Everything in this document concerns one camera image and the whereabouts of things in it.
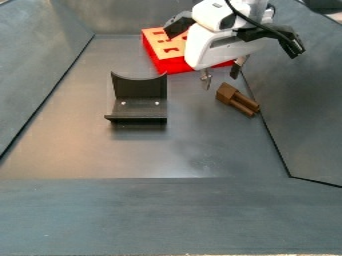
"brown wooden piece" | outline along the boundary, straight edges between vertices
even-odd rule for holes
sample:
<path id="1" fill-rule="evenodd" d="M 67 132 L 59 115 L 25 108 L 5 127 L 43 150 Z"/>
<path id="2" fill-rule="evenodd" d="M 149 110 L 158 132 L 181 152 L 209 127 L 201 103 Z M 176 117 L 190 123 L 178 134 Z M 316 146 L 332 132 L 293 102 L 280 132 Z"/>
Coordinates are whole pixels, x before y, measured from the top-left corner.
<path id="1" fill-rule="evenodd" d="M 234 106 L 248 116 L 254 116 L 254 114 L 260 112 L 260 104 L 225 82 L 217 91 L 217 99 L 225 104 Z"/>

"red object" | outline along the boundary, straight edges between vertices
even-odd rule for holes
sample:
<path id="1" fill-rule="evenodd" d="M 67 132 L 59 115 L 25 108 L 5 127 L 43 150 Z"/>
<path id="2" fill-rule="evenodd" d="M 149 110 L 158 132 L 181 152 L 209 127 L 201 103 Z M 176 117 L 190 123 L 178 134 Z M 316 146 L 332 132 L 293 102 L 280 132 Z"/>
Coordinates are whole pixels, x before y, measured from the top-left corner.
<path id="1" fill-rule="evenodd" d="M 164 27 L 144 29 L 142 40 L 160 74 L 194 71 L 185 60 L 188 31 L 176 38 L 169 39 Z M 213 66 L 213 68 L 232 66 L 233 64 L 234 61 L 230 60 Z"/>

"gray metal wall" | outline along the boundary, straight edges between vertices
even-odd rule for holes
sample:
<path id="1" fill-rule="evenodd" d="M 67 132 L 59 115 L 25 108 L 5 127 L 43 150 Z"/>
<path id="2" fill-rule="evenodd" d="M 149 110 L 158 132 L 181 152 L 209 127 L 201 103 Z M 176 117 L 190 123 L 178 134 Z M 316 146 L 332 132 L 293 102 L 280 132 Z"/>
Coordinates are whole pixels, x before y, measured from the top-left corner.
<path id="1" fill-rule="evenodd" d="M 140 34 L 164 26 L 174 14 L 193 8 L 193 0 L 61 0 L 97 34 Z"/>
<path id="2" fill-rule="evenodd" d="M 94 33 L 53 0 L 0 5 L 0 155 Z"/>
<path id="3" fill-rule="evenodd" d="M 308 51 L 292 60 L 274 40 L 244 73 L 292 175 L 342 186 L 342 26 L 296 1 L 272 3 Z"/>

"black holder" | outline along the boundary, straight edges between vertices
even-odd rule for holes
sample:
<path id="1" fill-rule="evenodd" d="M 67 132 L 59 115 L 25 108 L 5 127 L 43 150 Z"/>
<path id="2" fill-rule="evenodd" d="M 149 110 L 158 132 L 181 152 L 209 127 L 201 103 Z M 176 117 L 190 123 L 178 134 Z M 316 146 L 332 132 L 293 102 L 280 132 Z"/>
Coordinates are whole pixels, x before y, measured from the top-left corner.
<path id="1" fill-rule="evenodd" d="M 168 74 L 152 79 L 130 79 L 112 72 L 116 91 L 112 122 L 168 123 Z"/>

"small hole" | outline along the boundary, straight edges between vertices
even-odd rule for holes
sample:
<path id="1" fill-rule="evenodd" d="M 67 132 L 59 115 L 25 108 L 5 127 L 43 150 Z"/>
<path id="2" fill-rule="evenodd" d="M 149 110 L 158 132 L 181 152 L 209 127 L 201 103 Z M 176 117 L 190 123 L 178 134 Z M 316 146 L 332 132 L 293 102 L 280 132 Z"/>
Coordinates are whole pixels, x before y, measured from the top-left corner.
<path id="1" fill-rule="evenodd" d="M 172 51 L 180 52 L 180 49 L 177 47 L 165 49 L 165 52 L 169 53 Z"/>

